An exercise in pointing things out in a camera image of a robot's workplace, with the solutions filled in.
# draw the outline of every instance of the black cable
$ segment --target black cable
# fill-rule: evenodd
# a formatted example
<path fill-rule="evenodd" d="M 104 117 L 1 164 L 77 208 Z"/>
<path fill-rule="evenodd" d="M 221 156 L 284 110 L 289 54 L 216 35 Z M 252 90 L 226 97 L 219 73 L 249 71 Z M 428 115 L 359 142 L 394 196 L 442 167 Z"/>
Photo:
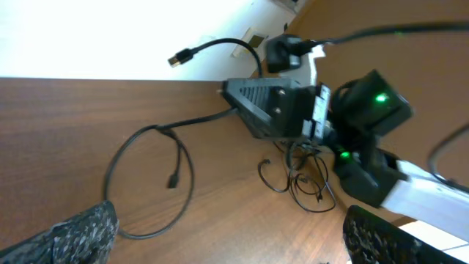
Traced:
<path fill-rule="evenodd" d="M 385 34 L 409 34 L 424 32 L 461 32 L 469 31 L 469 21 L 455 22 L 430 22 L 430 23 L 406 23 L 390 26 L 376 26 L 363 29 L 345 37 L 330 38 L 325 40 L 306 40 L 292 47 L 292 53 L 301 56 L 307 54 L 317 45 L 342 44 L 363 37 L 371 37 Z"/>
<path fill-rule="evenodd" d="M 467 133 L 469 133 L 469 123 L 463 125 L 461 128 L 458 128 L 457 130 L 455 130 L 455 132 L 453 132 L 452 134 L 444 138 L 440 143 L 438 143 L 430 153 L 427 163 L 430 173 L 432 173 L 432 175 L 442 184 L 469 193 L 469 188 L 467 186 L 462 186 L 458 183 L 455 183 L 453 180 L 447 180 L 444 177 L 441 177 L 440 173 L 438 173 L 436 164 L 437 159 L 439 159 L 439 157 L 448 150 L 450 144 Z"/>
<path fill-rule="evenodd" d="M 287 187 L 285 187 L 284 189 L 275 188 L 269 182 L 267 182 L 264 175 L 262 174 L 262 165 L 264 164 L 270 164 L 270 160 L 265 159 L 259 162 L 259 164 L 257 164 L 257 173 L 259 174 L 259 177 L 261 178 L 262 182 L 264 182 L 264 184 L 269 187 L 272 191 L 276 191 L 278 193 L 284 193 L 285 191 L 288 191 L 288 189 L 290 188 L 290 173 L 287 175 Z"/>
<path fill-rule="evenodd" d="M 209 42 L 207 42 L 205 44 L 202 44 L 202 45 L 200 45 L 199 47 L 196 47 L 196 48 L 192 48 L 192 49 L 186 48 L 186 49 L 176 53 L 176 55 L 174 55 L 172 58 L 168 59 L 168 62 L 172 67 L 176 67 L 180 64 L 186 63 L 189 60 L 191 60 L 193 58 L 193 55 L 195 55 L 197 52 L 199 52 L 199 51 L 201 51 L 205 48 L 211 47 L 213 45 L 222 44 L 222 43 L 238 44 L 238 45 L 241 45 L 242 47 L 246 48 L 252 54 L 254 59 L 256 60 L 257 72 L 259 74 L 259 78 L 263 77 L 261 59 L 259 58 L 259 55 L 257 54 L 257 52 L 248 43 L 246 43 L 242 40 L 235 39 L 235 38 L 221 38 L 221 39 L 218 39 L 218 40 L 209 41 Z"/>
<path fill-rule="evenodd" d="M 292 158 L 296 158 L 296 157 L 292 156 L 292 153 L 298 147 L 298 143 L 297 142 L 290 142 L 289 146 L 287 147 L 287 151 L 283 151 L 275 142 L 273 144 L 278 148 L 278 150 L 281 151 L 281 153 L 285 154 L 285 156 L 284 156 L 285 166 L 287 167 L 287 170 L 288 170 L 288 173 L 287 173 L 287 186 L 283 189 L 279 189 L 279 188 L 273 187 L 272 185 L 269 184 L 269 182 L 267 182 L 264 175 L 262 174 L 262 166 L 264 164 L 270 164 L 270 160 L 268 160 L 268 159 L 265 159 L 265 160 L 259 162 L 259 164 L 257 164 L 257 172 L 258 172 L 259 177 L 261 178 L 262 182 L 268 188 L 270 188 L 271 190 L 273 190 L 275 192 L 284 193 L 284 192 L 288 191 L 290 193 L 290 195 L 292 196 L 292 198 L 294 199 L 294 201 L 300 207 L 302 207 L 302 209 L 304 209 L 307 212 L 325 213 L 325 212 L 328 212 L 330 210 L 333 210 L 336 207 L 336 198 L 333 195 L 333 192 L 331 191 L 330 186 L 328 185 L 328 181 L 329 181 L 328 168 L 326 167 L 326 164 L 325 164 L 324 160 L 317 156 L 317 154 L 319 154 L 320 152 L 318 151 L 318 152 L 315 152 L 315 153 L 306 153 L 303 156 L 299 157 L 300 160 L 296 164 L 292 164 Z M 320 173 L 321 178 L 324 180 L 324 183 L 325 183 L 323 187 L 321 187 L 316 180 L 308 179 L 303 173 L 300 173 L 300 172 L 297 173 L 296 176 L 292 177 L 292 172 L 294 172 L 295 170 L 302 169 L 304 167 L 304 165 L 306 164 L 306 161 L 308 160 L 308 157 L 313 157 L 314 158 L 314 162 L 317 166 L 317 170 Z M 324 177 L 324 174 L 322 173 L 321 166 L 319 165 L 319 163 L 317 161 L 318 159 L 321 161 L 322 165 L 324 166 L 325 177 Z M 298 181 L 300 180 L 300 177 L 302 177 L 302 176 L 305 177 L 308 180 L 311 180 L 316 185 L 316 187 L 318 188 L 318 191 L 307 192 L 304 189 L 302 189 L 300 184 L 298 183 Z M 325 188 L 327 188 L 329 190 L 330 195 L 332 196 L 332 199 L 333 199 L 333 206 L 331 208 L 328 208 L 326 210 L 311 210 L 311 209 L 307 208 L 305 205 L 303 205 L 303 203 L 301 203 L 300 200 L 298 199 L 298 190 L 300 190 L 305 195 L 315 195 L 316 198 L 317 198 L 317 201 L 319 202 L 322 199 L 322 192 Z"/>
<path fill-rule="evenodd" d="M 112 174 L 113 174 L 113 172 L 116 168 L 117 162 L 119 161 L 119 159 L 122 156 L 122 154 L 124 153 L 124 151 L 132 143 L 134 143 L 134 141 L 139 136 L 141 136 L 143 133 L 145 133 L 147 131 L 151 131 L 151 130 L 156 130 L 157 132 L 162 133 L 163 135 L 175 140 L 176 145 L 177 145 L 176 169 L 174 170 L 174 173 L 169 178 L 168 187 L 169 188 L 176 187 L 177 182 L 179 180 L 179 168 L 180 168 L 180 162 L 181 162 L 181 151 L 184 153 L 185 157 L 188 160 L 189 171 L 190 171 L 190 174 L 191 174 L 191 183 L 190 183 L 190 186 L 189 186 L 188 196 L 187 196 L 187 198 L 184 202 L 184 205 L 181 208 L 181 211 L 173 218 L 173 220 L 171 220 L 169 222 L 169 224 L 167 224 L 165 227 L 163 227 L 163 228 L 161 228 L 157 231 L 154 231 L 154 232 L 151 232 L 151 233 L 148 233 L 148 234 L 145 234 L 145 235 L 130 234 L 128 232 L 125 232 L 122 228 L 119 228 L 119 234 L 121 236 L 123 236 L 124 238 L 128 238 L 128 239 L 141 240 L 141 239 L 147 239 L 147 238 L 154 238 L 155 236 L 161 235 L 164 232 L 168 231 L 172 226 L 174 226 L 174 224 L 176 224 L 177 221 L 179 221 L 179 219 L 182 217 L 184 212 L 187 210 L 187 207 L 189 206 L 189 202 L 191 201 L 192 194 L 193 194 L 194 180 L 195 180 L 194 179 L 195 174 L 194 174 L 194 170 L 193 170 L 193 162 L 192 162 L 191 156 L 189 155 L 189 152 L 188 152 L 186 146 L 177 137 L 176 133 L 173 132 L 172 128 L 177 128 L 177 127 L 181 127 L 181 126 L 184 126 L 184 125 L 192 125 L 192 124 L 198 124 L 198 123 L 202 123 L 202 122 L 213 121 L 213 120 L 216 120 L 216 119 L 219 119 L 219 118 L 222 118 L 222 117 L 226 117 L 230 114 L 234 114 L 236 111 L 237 111 L 237 109 L 229 109 L 229 110 L 217 113 L 217 114 L 212 114 L 210 116 L 198 117 L 198 118 L 194 118 L 194 119 L 191 119 L 191 120 L 174 122 L 174 123 L 167 124 L 167 125 L 148 125 L 146 127 L 140 128 L 138 131 L 136 131 L 132 136 L 130 136 L 124 142 L 124 144 L 117 150 L 116 154 L 114 154 L 114 157 L 111 159 L 111 163 L 109 164 L 109 166 L 106 170 L 105 177 L 104 177 L 104 200 L 109 199 L 109 188 L 110 188 L 110 184 L 111 184 Z"/>
<path fill-rule="evenodd" d="M 325 169 L 325 173 L 326 173 L 326 177 L 324 177 L 324 174 L 322 173 L 322 170 L 321 170 L 321 167 L 320 165 L 318 164 L 317 162 L 317 158 L 321 160 L 322 162 L 322 165 L 324 166 L 324 169 Z M 290 189 L 290 195 L 292 196 L 292 198 L 294 199 L 294 201 L 303 209 L 305 210 L 306 212 L 310 212 L 310 213 L 325 213 L 325 212 L 328 212 L 330 210 L 333 210 L 335 207 L 336 207 L 336 197 L 334 196 L 334 193 L 332 192 L 332 190 L 330 189 L 330 186 L 329 186 L 329 183 L 328 183 L 328 179 L 329 179 L 329 171 L 328 171 L 328 168 L 326 167 L 325 165 L 325 162 L 323 161 L 322 158 L 320 157 L 314 157 L 314 162 L 317 166 L 317 169 L 322 177 L 322 179 L 324 180 L 324 183 L 325 183 L 325 186 L 328 188 L 329 190 L 329 193 L 330 195 L 332 196 L 332 200 L 333 200 L 333 205 L 328 208 L 328 209 L 325 209 L 325 210 L 312 210 L 312 209 L 309 209 L 307 208 L 303 203 L 300 202 L 300 200 L 298 199 L 298 197 L 295 195 L 295 192 Z"/>

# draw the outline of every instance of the wooden desk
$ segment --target wooden desk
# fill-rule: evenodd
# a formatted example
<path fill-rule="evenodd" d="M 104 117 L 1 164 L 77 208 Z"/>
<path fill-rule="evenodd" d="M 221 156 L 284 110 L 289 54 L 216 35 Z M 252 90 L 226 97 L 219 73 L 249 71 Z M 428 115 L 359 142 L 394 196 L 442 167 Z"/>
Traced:
<path fill-rule="evenodd" d="M 219 85 L 0 79 L 0 247 L 98 203 L 108 162 L 140 127 L 227 109 Z M 273 161 L 266 175 L 285 180 L 279 154 L 239 117 L 175 131 L 196 170 L 189 209 L 160 237 L 117 238 L 110 263 L 345 263 L 344 212 L 306 213 L 264 186 L 256 172 L 264 157 Z M 111 200 L 127 231 L 153 231 L 180 209 L 187 167 L 178 188 L 165 188 L 175 157 L 174 142 L 156 132 L 124 154 Z"/>

